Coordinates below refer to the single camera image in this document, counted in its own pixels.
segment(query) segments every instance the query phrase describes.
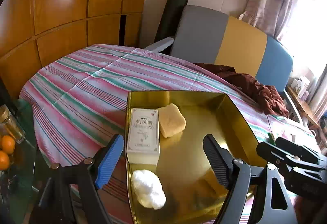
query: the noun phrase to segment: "gold tray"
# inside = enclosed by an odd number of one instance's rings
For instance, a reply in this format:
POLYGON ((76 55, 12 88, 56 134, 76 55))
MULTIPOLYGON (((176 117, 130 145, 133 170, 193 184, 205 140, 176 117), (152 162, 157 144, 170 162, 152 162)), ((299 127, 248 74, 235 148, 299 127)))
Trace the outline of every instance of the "gold tray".
POLYGON ((129 164, 126 156, 127 187, 135 224, 200 224, 216 218, 227 190, 218 183, 203 151, 202 141, 212 134, 219 145, 250 165, 265 166, 256 153, 258 141, 251 128, 226 94, 197 91, 133 91, 128 94, 125 142, 132 108, 156 109, 174 103, 186 119, 181 134, 160 134, 157 166, 129 164), (148 209, 137 201, 131 188, 134 170, 148 169, 160 179, 166 204, 148 209))

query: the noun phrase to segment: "white box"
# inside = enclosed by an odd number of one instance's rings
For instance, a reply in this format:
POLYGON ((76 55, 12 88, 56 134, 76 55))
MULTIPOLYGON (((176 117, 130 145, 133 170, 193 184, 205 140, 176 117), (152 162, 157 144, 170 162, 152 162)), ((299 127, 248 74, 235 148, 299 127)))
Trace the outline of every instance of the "white box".
POLYGON ((295 89, 296 84, 298 83, 297 79, 293 79, 293 82, 291 84, 291 89, 295 89))
POLYGON ((132 108, 126 154, 131 164, 157 164, 160 155, 158 110, 132 108))
POLYGON ((310 80, 305 76, 299 78, 298 83, 295 85, 295 91, 298 94, 299 98, 302 97, 309 84, 310 80))

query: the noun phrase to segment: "chair armrest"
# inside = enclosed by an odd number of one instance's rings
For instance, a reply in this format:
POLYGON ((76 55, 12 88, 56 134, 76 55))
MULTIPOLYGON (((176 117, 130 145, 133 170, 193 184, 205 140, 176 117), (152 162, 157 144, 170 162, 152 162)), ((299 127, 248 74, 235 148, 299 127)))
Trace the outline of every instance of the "chair armrest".
POLYGON ((166 49, 167 47, 169 47, 170 45, 172 45, 174 43, 174 39, 172 37, 167 37, 164 38, 160 41, 157 41, 149 46, 147 46, 145 48, 145 50, 151 50, 155 53, 161 52, 164 49, 166 49))
POLYGON ((301 118, 301 116, 300 116, 300 113, 298 112, 297 108, 296 108, 295 105, 294 105, 293 100, 292 100, 291 97, 288 95, 288 93, 286 92, 286 90, 284 90, 284 91, 282 92, 282 95, 283 95, 283 98, 287 101, 287 103, 290 104, 290 106, 291 106, 293 112, 295 113, 296 117, 299 119, 299 123, 300 123, 301 125, 303 125, 303 121, 302 121, 302 118, 301 118))

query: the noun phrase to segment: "window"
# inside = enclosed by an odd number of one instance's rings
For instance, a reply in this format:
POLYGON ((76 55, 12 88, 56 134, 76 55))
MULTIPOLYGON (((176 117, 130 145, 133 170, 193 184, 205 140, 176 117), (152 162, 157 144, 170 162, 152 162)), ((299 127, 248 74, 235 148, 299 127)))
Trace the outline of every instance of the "window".
POLYGON ((327 62, 327 0, 298 0, 282 35, 294 60, 319 77, 327 62))

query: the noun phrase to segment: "cotton ball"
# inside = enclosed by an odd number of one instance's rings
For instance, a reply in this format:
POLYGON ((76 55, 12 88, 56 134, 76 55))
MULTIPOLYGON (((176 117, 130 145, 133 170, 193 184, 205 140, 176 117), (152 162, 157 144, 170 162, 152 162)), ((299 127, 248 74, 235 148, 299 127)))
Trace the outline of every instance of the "cotton ball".
POLYGON ((132 186, 139 203, 148 208, 160 209, 166 202, 165 193, 157 175, 149 170, 136 170, 132 186))

